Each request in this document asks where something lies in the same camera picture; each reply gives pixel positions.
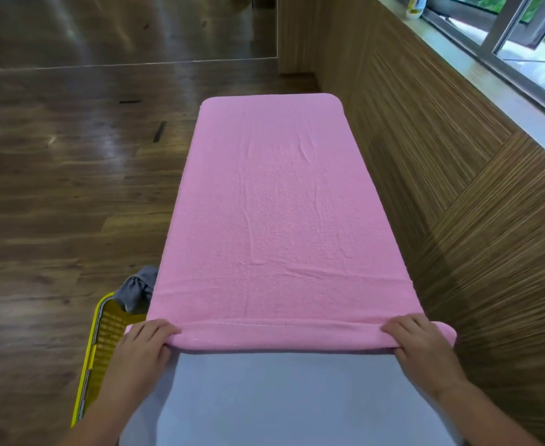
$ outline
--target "wall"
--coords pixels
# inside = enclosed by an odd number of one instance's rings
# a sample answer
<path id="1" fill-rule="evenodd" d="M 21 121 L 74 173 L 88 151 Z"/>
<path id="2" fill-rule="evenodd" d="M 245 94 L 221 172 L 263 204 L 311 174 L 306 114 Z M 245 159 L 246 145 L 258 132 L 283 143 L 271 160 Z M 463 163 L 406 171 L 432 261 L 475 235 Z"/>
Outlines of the wall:
<path id="1" fill-rule="evenodd" d="M 545 442 L 545 150 L 378 0 L 278 0 L 281 73 L 338 96 L 421 303 Z"/>

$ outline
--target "bottle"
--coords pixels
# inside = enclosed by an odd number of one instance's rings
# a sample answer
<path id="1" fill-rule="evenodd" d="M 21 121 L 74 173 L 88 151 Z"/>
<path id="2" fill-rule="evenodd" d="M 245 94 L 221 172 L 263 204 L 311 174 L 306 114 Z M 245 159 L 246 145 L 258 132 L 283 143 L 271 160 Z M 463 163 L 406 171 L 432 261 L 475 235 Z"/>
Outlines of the bottle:
<path id="1" fill-rule="evenodd" d="M 421 17 L 426 4 L 427 0 L 410 0 L 407 6 L 406 17 L 409 19 Z"/>

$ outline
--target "person's left hand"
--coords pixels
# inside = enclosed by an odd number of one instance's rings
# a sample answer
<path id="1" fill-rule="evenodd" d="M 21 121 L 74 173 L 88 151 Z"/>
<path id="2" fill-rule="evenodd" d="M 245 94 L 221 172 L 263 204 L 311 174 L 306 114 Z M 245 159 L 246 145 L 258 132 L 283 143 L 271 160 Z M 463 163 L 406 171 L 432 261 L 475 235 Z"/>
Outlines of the person's left hand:
<path id="1" fill-rule="evenodd" d="M 130 413 L 136 410 L 163 374 L 172 353 L 167 338 L 180 332 L 165 319 L 134 324 L 114 350 L 98 400 Z"/>

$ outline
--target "yellow basket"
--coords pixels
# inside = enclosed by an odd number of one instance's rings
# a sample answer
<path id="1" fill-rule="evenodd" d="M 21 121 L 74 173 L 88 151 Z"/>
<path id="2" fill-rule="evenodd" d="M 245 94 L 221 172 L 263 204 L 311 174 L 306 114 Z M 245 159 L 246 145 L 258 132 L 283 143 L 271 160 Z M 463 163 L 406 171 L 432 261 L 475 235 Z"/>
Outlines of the yellow basket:
<path id="1" fill-rule="evenodd" d="M 116 303 L 113 295 L 111 292 L 104 296 L 95 308 L 71 427 L 81 420 L 87 407 L 97 398 L 105 369 L 126 326 L 146 319 L 146 315 L 126 313 Z"/>

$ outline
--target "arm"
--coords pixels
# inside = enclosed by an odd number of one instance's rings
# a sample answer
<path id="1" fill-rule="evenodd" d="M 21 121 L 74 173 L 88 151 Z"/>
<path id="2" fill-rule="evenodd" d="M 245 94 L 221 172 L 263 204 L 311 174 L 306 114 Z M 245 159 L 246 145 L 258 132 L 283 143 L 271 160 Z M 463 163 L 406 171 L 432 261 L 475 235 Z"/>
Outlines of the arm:
<path id="1" fill-rule="evenodd" d="M 122 337 L 97 400 L 59 446 L 112 446 L 153 390 L 171 355 L 165 341 L 179 333 L 164 319 L 140 322 Z"/>
<path id="2" fill-rule="evenodd" d="M 395 355 L 403 372 L 473 446 L 542 446 L 467 380 L 450 344 L 425 315 L 392 318 L 382 330 L 400 345 Z"/>

